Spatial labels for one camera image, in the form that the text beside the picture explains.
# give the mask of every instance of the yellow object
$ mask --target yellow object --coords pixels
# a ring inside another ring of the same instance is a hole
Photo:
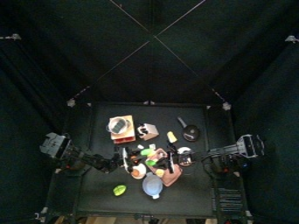
[[[166,136],[168,136],[168,140],[169,140],[170,144],[177,141],[177,139],[170,131],[166,133]]]
[[[121,195],[125,192],[125,190],[126,190],[126,187],[124,185],[118,185],[113,189],[113,194],[116,196],[118,196],[118,195]]]
[[[140,151],[141,156],[148,156],[153,152],[152,149],[145,149]]]
[[[149,154],[146,155],[146,157],[149,158],[149,157],[152,157],[154,155],[154,151],[152,150],[150,152],[149,152]]]
[[[162,169],[157,169],[157,170],[154,171],[154,175],[156,175],[158,178],[161,178],[162,175],[164,175],[164,170],[162,170]]]

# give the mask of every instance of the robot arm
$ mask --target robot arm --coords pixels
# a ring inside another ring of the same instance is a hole
[[[40,149],[41,152],[48,154],[52,158],[58,160],[78,160],[82,164],[90,165],[104,173],[110,173],[122,165],[122,158],[117,152],[114,152],[114,156],[110,159],[104,158],[98,154],[89,155],[72,145],[70,140],[65,136],[60,136],[54,133],[49,133],[45,136]]]
[[[244,135],[236,144],[208,150],[200,161],[216,173],[225,173],[229,170],[244,171],[249,167],[249,159],[263,155],[264,143],[259,136]]]

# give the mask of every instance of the green vegetable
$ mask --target green vegetable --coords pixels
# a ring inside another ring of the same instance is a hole
[[[126,190],[126,187],[124,185],[117,185],[113,189],[113,194],[116,196],[121,195]]]
[[[140,151],[140,155],[141,156],[148,156],[150,153],[153,153],[153,150],[152,149],[145,149],[145,150],[141,150]]]
[[[145,160],[144,161],[146,165],[153,166],[154,165],[154,161],[153,160]]]

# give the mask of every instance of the cooking pot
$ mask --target cooking pot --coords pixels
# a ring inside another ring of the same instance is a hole
[[[194,125],[186,125],[182,119],[177,116],[177,120],[181,123],[182,132],[181,135],[184,139],[189,142],[194,142],[200,136],[200,130]]]
[[[124,117],[116,116],[109,119],[109,123],[106,125],[106,131],[114,135],[120,135],[126,132],[128,127],[129,127],[129,121]]]

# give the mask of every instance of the ceiling wire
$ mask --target ceiling wire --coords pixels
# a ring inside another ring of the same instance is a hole
[[[112,0],[109,0],[109,2],[129,16],[129,18],[138,24],[138,26],[146,31],[146,32],[149,32],[148,30],[146,30],[146,28],[141,25],[141,23],[138,23],[137,22],[137,20],[128,14],[128,12],[122,9],[122,7],[120,6],[120,5],[117,5],[116,3],[114,3],[114,1],[112,1]]]
[[[153,36],[153,38],[160,42],[160,44],[170,52],[170,54],[174,56],[174,58],[184,64],[184,66],[189,69],[189,71],[192,72],[192,74],[194,74],[197,77],[200,77],[194,73],[194,71],[192,70],[192,68],[186,65],[186,63],[182,61],[182,59],[177,56],[177,54],[174,54],[174,52],[172,51],[172,49],[164,44],[164,42],[156,36]],[[221,99],[221,101],[222,102],[226,102],[225,99],[220,96],[218,92],[210,87],[210,85],[202,80],[202,78],[200,78],[200,82],[210,89],[210,91]]]
[[[157,34],[161,35],[206,0],[201,0]]]
[[[89,86],[85,86],[80,91],[78,91],[78,93],[77,94],[74,94],[73,95],[73,97],[72,98],[69,98],[69,101],[70,100],[76,100],[77,98],[78,98],[78,96],[89,89],[89,88],[92,88],[94,85],[96,85],[96,83],[102,79],[102,77],[109,73],[109,72],[112,72],[112,70],[114,70],[116,69],[116,67],[120,65],[120,64],[122,64],[124,62],[125,62],[125,60],[128,59],[128,58],[130,58],[130,56],[133,55],[133,54],[136,54],[136,52],[138,52],[138,50],[146,45],[149,43],[149,41],[145,41],[94,80],[93,80],[93,82],[92,82],[92,85],[89,85]]]
[[[149,20],[149,35],[153,35],[153,28],[154,28],[154,0],[148,0],[148,6],[149,6],[149,15],[148,15],[148,20]],[[148,62],[146,62],[146,83],[145,85],[145,91],[146,95],[150,96],[153,95],[154,91],[154,86],[153,86],[153,73],[154,73],[154,44],[152,43],[148,46]]]
[[[197,77],[200,77],[194,71],[192,70],[192,68],[188,66],[188,64],[182,61],[182,59],[174,54],[174,52],[170,50],[170,48],[165,45],[165,43],[157,38],[158,35],[161,35],[206,0],[201,0],[154,36],[153,38],[157,40],[157,42],[165,47],[165,49],[172,53],[172,55],[176,57],[176,59],[184,64],[184,66],[189,69],[190,73],[193,75],[196,75]],[[141,25],[141,23],[128,14],[128,12],[122,9],[121,5],[117,5],[116,2],[113,0],[109,0],[109,2],[128,15],[128,17],[138,24],[138,26],[146,31],[148,29]],[[152,30],[152,26],[154,25],[154,15],[153,13],[150,13],[150,30]],[[129,53],[117,63],[116,65],[105,72],[102,73],[98,78],[92,82],[90,86],[84,87],[78,93],[69,99],[74,100],[89,88],[92,88],[96,83],[102,79],[102,77],[149,43],[149,41],[144,42],[141,46],[138,46],[136,48],[136,50]],[[200,79],[201,83],[210,89],[210,91],[213,92],[213,94],[221,99],[221,101],[224,103],[226,103],[225,99],[220,96],[218,92],[210,87],[210,85],[202,80]]]

